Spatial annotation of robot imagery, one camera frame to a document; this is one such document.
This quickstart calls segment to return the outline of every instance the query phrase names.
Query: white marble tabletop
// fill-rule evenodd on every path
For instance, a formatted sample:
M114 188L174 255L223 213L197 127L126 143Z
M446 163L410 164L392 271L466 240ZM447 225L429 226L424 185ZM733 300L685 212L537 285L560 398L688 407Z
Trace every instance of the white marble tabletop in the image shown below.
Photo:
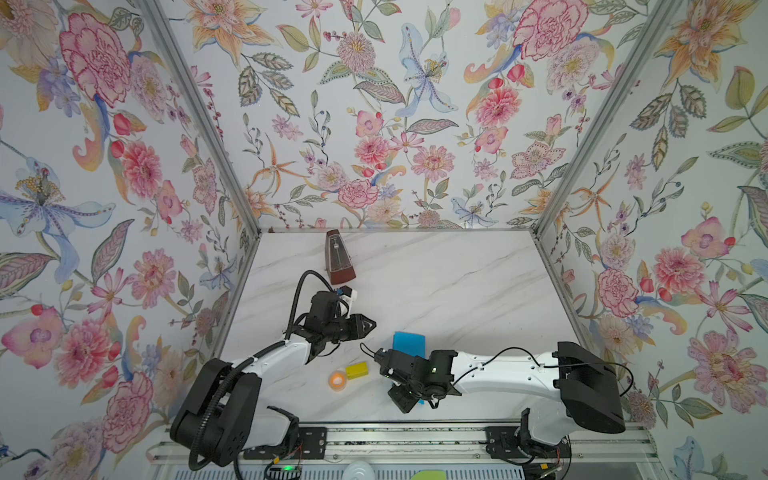
M352 310L378 324L364 340L373 350L392 348L394 332L424 335L427 356L433 349L495 355L508 346L538 354L557 349L558 341L577 341L528 232L343 233L343 239L357 274L349 283L358 290ZM325 273L324 242L324 233L264 234L222 359L245 358L282 336L301 274ZM307 277L296 315L323 289ZM342 392L328 387L331 372L362 361L368 376L350 380ZM303 422L377 422L512 419L536 400L483 392L449 396L435 410L417 405L404 415L377 367L359 342L343 343L262 389L259 404Z

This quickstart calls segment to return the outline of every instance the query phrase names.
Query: orange lily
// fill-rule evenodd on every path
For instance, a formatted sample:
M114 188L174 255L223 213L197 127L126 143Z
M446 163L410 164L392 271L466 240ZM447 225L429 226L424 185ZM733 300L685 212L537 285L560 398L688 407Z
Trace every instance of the orange lily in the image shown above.
M581 192L581 199L582 200L586 200L587 203L585 203L585 204L583 204L583 205L581 205L579 207L576 207L576 210L578 210L580 208L583 208L583 210L580 211L577 214L571 215L571 217L578 217L579 215L584 215L585 213L587 213L589 211L590 208L592 208L592 205L594 205L594 209L598 213L598 223L600 224L600 228L602 230L605 230L605 228L603 227L603 219L600 216L600 204L607 205L608 208L611 208L611 205L607 201L603 200L603 197L601 197L600 194L602 194L603 190L605 190L608 187L608 185L611 184L611 180L614 179L614 176L616 175L616 172L618 172L618 171L619 171L619 169L618 169L618 166L617 166L617 168L614 171L613 175L611 175L611 178L609 178L608 181L605 182L605 184L602 187L600 187L600 189L598 191L596 191L596 192L593 192L592 190L589 190L588 188L583 188L582 187L582 188L576 190L574 193L572 193L571 195L575 195L575 194L578 194L578 193Z
M262 168L261 170L257 171L253 175L253 181L250 182L249 188L253 186L253 184L256 183L256 180L259 178L259 175L264 175L265 178L269 178L272 174L274 174L275 178L277 179L277 187L275 188L275 191L272 193L272 196L274 197L277 191L280 189L280 172L283 172L284 174L293 175L294 177L299 178L309 178L306 175L299 175L295 172L292 172L290 170L286 169L286 166L295 164L295 161L286 162L284 164L278 164L277 163L277 154L275 153L275 146L272 145L272 141L269 137L266 138L270 142L270 150L272 151L272 164L267 168Z

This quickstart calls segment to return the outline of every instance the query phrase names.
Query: orange ring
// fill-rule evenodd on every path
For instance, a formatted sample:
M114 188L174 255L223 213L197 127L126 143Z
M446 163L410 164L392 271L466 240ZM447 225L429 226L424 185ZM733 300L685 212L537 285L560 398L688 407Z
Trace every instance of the orange ring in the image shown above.
M346 388L346 374L339 370L331 373L331 376L328 377L328 386L334 392L341 392Z

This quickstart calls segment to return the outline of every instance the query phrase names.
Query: wall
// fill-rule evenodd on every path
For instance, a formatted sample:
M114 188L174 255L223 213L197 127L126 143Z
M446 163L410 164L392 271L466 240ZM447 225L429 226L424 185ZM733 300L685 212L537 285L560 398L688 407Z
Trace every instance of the wall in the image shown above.
M530 227L654 2L165 2L260 224Z
M229 308L252 237L156 52L131 1L0 0L2 478L140 478Z
M544 245L671 472L763 478L768 5L696 0L675 21Z

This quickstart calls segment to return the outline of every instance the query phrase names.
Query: yellow block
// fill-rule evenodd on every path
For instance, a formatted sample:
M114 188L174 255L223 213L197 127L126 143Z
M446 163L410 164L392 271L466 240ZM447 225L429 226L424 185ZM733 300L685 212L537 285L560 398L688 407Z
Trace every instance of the yellow block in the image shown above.
M356 363L355 365L350 365L346 367L346 378L347 379L357 379L361 376L368 375L368 363L366 362L360 362Z

